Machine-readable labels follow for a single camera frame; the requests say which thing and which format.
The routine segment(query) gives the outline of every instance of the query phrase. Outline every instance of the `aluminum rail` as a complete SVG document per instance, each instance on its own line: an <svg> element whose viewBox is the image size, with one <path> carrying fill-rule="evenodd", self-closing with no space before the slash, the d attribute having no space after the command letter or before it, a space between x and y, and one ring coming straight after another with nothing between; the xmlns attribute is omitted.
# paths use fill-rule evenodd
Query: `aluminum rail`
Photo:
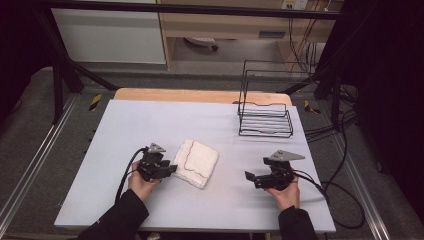
<svg viewBox="0 0 424 240"><path fill-rule="evenodd" d="M359 14L351 12L305 11L287 9L265 9L223 6L200 6L179 4L150 4L150 3L121 3L97 1L69 1L69 0L40 0L35 4L47 8L79 9L121 12L156 12L156 13L185 13L207 15L254 16L276 18L300 18L322 20L355 20Z"/></svg>
<svg viewBox="0 0 424 240"><path fill-rule="evenodd" d="M6 233L9 224L11 223L13 217L19 209L19 206L21 205L32 183L34 182L34 179L40 171L44 160L47 158L57 137L65 126L65 123L74 108L74 104L77 98L78 94L73 94L70 98L68 98L68 101L64 107L64 114L59 119L58 123L50 128L49 133L39 147L37 153L34 155L31 163L15 187L15 190L10 195L3 209L0 211L0 239L2 239L3 235Z"/></svg>

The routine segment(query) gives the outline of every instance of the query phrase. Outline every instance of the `table surface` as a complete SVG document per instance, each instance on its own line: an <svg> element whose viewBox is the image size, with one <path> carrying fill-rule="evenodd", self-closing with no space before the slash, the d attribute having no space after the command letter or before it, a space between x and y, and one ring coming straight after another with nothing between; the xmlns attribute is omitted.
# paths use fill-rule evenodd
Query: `table surface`
<svg viewBox="0 0 424 240"><path fill-rule="evenodd" d="M273 198L255 189L244 171L269 174L262 158L282 149L304 155L306 159L291 162L293 168L319 182L297 110L289 111L293 137L258 138L238 136L237 104L111 100L55 225L85 228L95 222L113 205L124 170L139 148L155 142L167 150L164 159L172 161L184 140L193 139L219 152L208 184L200 190L174 176L164 179L146 202L151 215L141 228L278 231ZM324 198L306 181L299 186L301 207L309 212L315 231L334 232Z"/></svg>

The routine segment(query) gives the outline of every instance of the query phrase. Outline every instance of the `metal frame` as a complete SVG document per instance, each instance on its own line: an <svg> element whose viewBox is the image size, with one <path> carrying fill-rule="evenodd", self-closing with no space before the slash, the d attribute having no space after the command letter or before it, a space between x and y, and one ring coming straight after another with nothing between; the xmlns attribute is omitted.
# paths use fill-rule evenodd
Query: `metal frame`
<svg viewBox="0 0 424 240"><path fill-rule="evenodd" d="M293 136L293 124L285 104L256 105L239 102L239 135L254 137Z"/></svg>
<svg viewBox="0 0 424 240"><path fill-rule="evenodd" d="M52 23L46 18L46 10L56 9L79 9L99 11L122 11L122 12L156 12L156 13L181 13L181 14L207 14L207 15L231 15L231 16L254 16L254 17L276 17L276 18L301 18L301 19L323 19L323 20L356 20L358 14L350 12L316 12L286 9L260 9L241 7L220 6L197 6L176 4L147 4L147 3L119 3L119 2L97 2L97 1L68 1L68 0L40 0L29 1L23 4L31 4L32 14L35 15L42 31L47 36L53 48L52 59L55 61L55 78L57 86L64 80L71 92L81 92L84 88L77 73L99 83L109 90L117 90L115 86L96 74L90 72L73 61L66 51L59 36L52 28ZM56 123L63 114L63 93L59 87L55 88L55 119Z"/></svg>

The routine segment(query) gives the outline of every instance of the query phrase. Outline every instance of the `metal dish rack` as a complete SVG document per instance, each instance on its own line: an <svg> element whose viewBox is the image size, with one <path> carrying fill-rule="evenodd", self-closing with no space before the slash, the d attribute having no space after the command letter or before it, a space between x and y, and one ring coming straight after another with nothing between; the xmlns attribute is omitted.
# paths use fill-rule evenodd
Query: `metal dish rack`
<svg viewBox="0 0 424 240"><path fill-rule="evenodd" d="M252 63L273 63L273 64L298 64L301 69L301 62L274 62L274 61L256 61L246 60L243 67L243 78L240 87L240 96L238 101L237 114L239 115L239 135L240 136L260 136L260 137L281 137L289 138L293 136L293 125L290 118L289 110L285 104L270 103L267 105L259 105L253 102L247 102L247 94L249 83L257 81L262 83L281 82L281 78L249 78L249 74L254 73L284 73L289 77L293 75L305 75L309 77L306 71L287 71L275 69L247 69L247 64Z"/></svg>

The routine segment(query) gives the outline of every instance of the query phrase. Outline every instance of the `white towel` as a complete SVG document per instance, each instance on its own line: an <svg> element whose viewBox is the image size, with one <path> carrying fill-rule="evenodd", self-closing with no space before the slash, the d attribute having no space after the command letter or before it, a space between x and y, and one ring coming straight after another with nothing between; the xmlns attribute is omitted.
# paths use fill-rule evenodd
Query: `white towel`
<svg viewBox="0 0 424 240"><path fill-rule="evenodd" d="M178 168L174 176L203 189L213 172L218 156L217 151L200 142L185 140L175 156L173 164L178 165Z"/></svg>

